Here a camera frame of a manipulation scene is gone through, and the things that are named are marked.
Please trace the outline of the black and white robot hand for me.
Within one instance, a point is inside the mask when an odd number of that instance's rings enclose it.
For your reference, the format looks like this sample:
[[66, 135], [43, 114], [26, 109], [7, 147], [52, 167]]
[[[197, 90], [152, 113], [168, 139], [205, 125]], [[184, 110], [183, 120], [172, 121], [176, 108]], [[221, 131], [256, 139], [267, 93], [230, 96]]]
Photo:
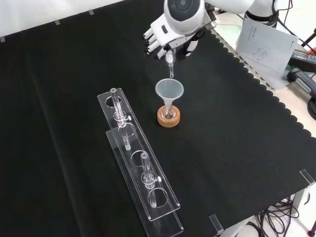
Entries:
[[205, 32], [216, 27], [215, 20], [215, 15], [206, 11], [200, 27], [186, 36], [172, 30], [163, 14], [143, 34], [146, 41], [145, 53], [154, 54], [155, 59], [161, 60], [173, 52], [178, 60], [183, 60], [192, 54]]

